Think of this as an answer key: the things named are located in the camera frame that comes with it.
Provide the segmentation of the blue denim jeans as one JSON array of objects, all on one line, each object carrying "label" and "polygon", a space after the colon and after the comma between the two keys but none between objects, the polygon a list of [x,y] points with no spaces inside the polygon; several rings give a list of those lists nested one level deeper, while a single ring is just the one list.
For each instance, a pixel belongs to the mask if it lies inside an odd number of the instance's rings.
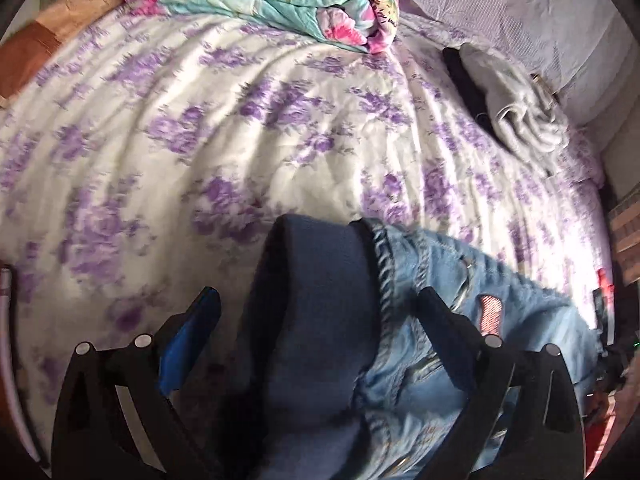
[{"label": "blue denim jeans", "polygon": [[418,320],[427,287],[474,324],[494,314],[515,348],[556,344],[576,394],[592,386],[597,336],[567,296],[442,234],[285,214],[210,438],[224,478],[413,478],[466,401]]}]

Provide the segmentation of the purple floral bed quilt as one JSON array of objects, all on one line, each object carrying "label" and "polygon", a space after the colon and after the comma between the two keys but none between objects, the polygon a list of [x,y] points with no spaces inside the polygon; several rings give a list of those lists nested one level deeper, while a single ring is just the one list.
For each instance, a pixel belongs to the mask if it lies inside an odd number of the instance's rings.
[{"label": "purple floral bed quilt", "polygon": [[462,29],[407,14],[377,55],[217,15],[117,9],[1,113],[1,259],[42,446],[75,344],[128,344],[205,286],[226,353],[280,214],[420,226],[570,295],[587,322],[608,265],[603,174],[574,132],[544,178],[472,121],[442,50]]}]

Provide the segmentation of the folded grey sweatpants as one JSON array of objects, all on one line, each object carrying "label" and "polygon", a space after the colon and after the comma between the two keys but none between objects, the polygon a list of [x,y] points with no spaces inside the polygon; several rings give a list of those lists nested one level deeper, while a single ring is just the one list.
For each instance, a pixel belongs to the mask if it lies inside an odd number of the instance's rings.
[{"label": "folded grey sweatpants", "polygon": [[480,128],[541,177],[558,172],[558,157],[570,142],[570,124],[540,82],[505,58],[468,42],[445,48],[442,59]]}]

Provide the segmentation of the white lace headboard cover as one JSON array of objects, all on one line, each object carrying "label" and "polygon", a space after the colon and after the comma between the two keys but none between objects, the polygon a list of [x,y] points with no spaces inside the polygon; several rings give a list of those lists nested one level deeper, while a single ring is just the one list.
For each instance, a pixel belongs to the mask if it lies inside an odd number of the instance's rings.
[{"label": "white lace headboard cover", "polygon": [[540,75],[579,125],[617,130],[639,97],[639,45],[611,0],[414,0]]}]

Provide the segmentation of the brown orange pillow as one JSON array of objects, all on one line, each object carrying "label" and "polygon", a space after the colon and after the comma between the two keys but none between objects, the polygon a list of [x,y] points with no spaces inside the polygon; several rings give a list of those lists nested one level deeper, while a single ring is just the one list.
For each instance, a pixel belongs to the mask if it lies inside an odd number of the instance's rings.
[{"label": "brown orange pillow", "polygon": [[1,106],[7,107],[57,50],[124,0],[55,0],[1,45]]}]

